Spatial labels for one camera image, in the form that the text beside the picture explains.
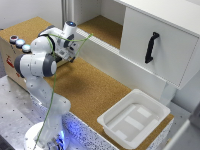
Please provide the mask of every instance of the green cable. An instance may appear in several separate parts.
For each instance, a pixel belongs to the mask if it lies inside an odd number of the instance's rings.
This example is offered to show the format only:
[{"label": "green cable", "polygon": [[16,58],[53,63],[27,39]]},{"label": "green cable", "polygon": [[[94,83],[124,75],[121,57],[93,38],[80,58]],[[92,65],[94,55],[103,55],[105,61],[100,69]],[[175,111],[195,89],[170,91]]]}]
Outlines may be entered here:
[{"label": "green cable", "polygon": [[[48,39],[49,44],[50,44],[50,46],[51,46],[51,49],[52,49],[52,51],[53,51],[53,46],[52,46],[52,44],[51,44],[51,41],[49,40],[48,37],[47,37],[47,39]],[[38,138],[37,138],[37,140],[36,140],[34,149],[36,148],[36,145],[37,145],[37,143],[38,143],[38,141],[39,141],[40,135],[41,135],[42,130],[43,130],[43,128],[44,128],[44,124],[45,124],[45,122],[46,122],[46,120],[47,120],[47,117],[48,117],[48,115],[49,115],[49,112],[50,112],[50,110],[51,110],[51,106],[52,106],[52,103],[53,103],[53,95],[54,95],[55,85],[56,85],[56,72],[55,72],[55,74],[54,74],[54,84],[53,84],[53,91],[52,91],[52,93],[51,93],[51,103],[50,103],[48,112],[47,112],[47,114],[46,114],[46,117],[45,117],[45,119],[44,119],[44,123],[43,123],[43,125],[42,125],[42,128],[41,128],[41,130],[40,130],[40,132],[39,132]]]},{"label": "green cable", "polygon": [[[74,41],[74,42],[83,41],[83,43],[81,44],[81,46],[79,47],[78,51],[77,51],[76,54],[75,54],[75,57],[76,57],[76,56],[78,55],[80,49],[81,49],[82,46],[84,45],[84,43],[85,43],[90,37],[92,37],[92,36],[93,36],[93,33],[90,34],[87,38],[82,39],[82,40],[68,40],[68,39],[65,39],[65,38],[61,38],[61,39],[66,40],[66,41]],[[48,41],[49,41],[49,44],[50,44],[50,46],[51,46],[51,49],[52,49],[52,51],[53,51],[53,56],[54,56],[54,59],[55,59],[55,52],[54,52],[54,50],[53,50],[52,43],[51,43],[51,41],[50,41],[50,39],[49,39],[48,37],[47,37],[47,39],[48,39]],[[53,95],[54,95],[55,85],[56,85],[56,72],[55,72],[55,74],[54,74],[54,84],[53,84],[53,91],[52,91],[52,94],[51,94],[51,103],[50,103],[48,112],[47,112],[47,114],[46,114],[46,117],[45,117],[45,119],[44,119],[44,123],[43,123],[43,125],[42,125],[42,128],[41,128],[41,130],[40,130],[40,132],[39,132],[38,138],[37,138],[37,140],[36,140],[34,149],[36,148],[36,145],[37,145],[37,143],[38,143],[38,141],[39,141],[40,135],[41,135],[42,130],[43,130],[43,128],[44,128],[44,124],[45,124],[45,122],[46,122],[46,120],[47,120],[47,117],[48,117],[48,115],[49,115],[49,112],[50,112],[50,110],[51,110],[51,106],[52,106],[52,103],[53,103]]]}]

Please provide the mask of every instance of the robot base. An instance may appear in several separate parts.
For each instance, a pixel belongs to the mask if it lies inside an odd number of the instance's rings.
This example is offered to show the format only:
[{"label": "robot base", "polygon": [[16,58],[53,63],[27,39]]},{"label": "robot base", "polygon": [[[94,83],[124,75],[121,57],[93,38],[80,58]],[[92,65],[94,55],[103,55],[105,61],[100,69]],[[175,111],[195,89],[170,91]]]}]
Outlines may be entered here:
[{"label": "robot base", "polygon": [[[42,128],[43,122],[37,123],[34,126],[32,126],[25,134],[24,137],[24,150],[49,150],[48,146],[43,146],[38,144],[35,147],[35,140],[34,138],[37,136],[38,132]],[[69,139],[65,138],[65,149],[69,145]]]}]

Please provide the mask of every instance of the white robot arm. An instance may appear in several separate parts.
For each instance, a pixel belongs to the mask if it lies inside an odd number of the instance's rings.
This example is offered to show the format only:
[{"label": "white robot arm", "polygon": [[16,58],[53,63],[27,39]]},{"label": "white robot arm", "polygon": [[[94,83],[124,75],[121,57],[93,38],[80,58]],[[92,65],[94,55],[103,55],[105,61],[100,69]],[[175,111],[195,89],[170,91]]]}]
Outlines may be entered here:
[{"label": "white robot arm", "polygon": [[[38,101],[43,106],[49,108],[53,89],[43,79],[43,77],[53,76],[56,72],[56,62],[51,55],[52,48],[46,36],[52,42],[55,53],[65,60],[75,58],[77,44],[72,41],[76,31],[76,24],[66,22],[63,31],[55,27],[49,27],[39,34],[39,37],[31,43],[32,54],[20,55],[16,58],[14,66],[16,71],[26,79],[27,90],[33,101]],[[64,141],[61,145],[49,146],[60,136],[62,127],[62,115],[69,112],[70,101],[61,95],[54,93],[51,111],[44,124],[36,150],[58,150],[66,149]]]}]

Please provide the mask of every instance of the black handle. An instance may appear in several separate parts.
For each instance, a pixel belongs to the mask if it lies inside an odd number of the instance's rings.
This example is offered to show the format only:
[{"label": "black handle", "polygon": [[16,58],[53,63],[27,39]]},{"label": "black handle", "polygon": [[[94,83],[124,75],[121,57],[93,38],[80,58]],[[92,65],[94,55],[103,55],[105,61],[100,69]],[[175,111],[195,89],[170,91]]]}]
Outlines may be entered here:
[{"label": "black handle", "polygon": [[145,63],[148,64],[150,61],[153,60],[153,57],[151,57],[151,53],[153,50],[153,45],[154,45],[154,40],[157,39],[160,35],[156,32],[153,32],[153,36],[151,37],[150,41],[149,41],[149,45],[147,48],[147,53],[146,53],[146,57],[145,57]]}]

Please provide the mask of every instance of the cork mat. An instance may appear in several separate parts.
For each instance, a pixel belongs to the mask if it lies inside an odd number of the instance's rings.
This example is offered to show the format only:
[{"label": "cork mat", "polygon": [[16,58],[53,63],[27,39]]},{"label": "cork mat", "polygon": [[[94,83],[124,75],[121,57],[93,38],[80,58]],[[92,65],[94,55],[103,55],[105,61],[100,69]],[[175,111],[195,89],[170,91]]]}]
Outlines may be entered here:
[{"label": "cork mat", "polygon": [[[30,44],[38,33],[49,25],[51,24],[36,17],[0,31],[0,36],[9,42],[9,37],[15,34],[25,39],[27,44]],[[53,85],[53,77],[45,78],[45,80],[51,86]],[[74,63],[66,63],[58,68],[55,92],[70,100],[70,111],[72,113],[120,150],[123,150],[121,146],[104,133],[102,126],[97,123],[97,118],[131,92],[131,89],[83,59],[77,58]],[[167,116],[137,150],[145,150],[172,119],[172,115]]]},{"label": "cork mat", "polygon": [[98,16],[78,27],[88,33],[93,33],[95,37],[120,49],[123,26],[115,23],[103,16]]}]

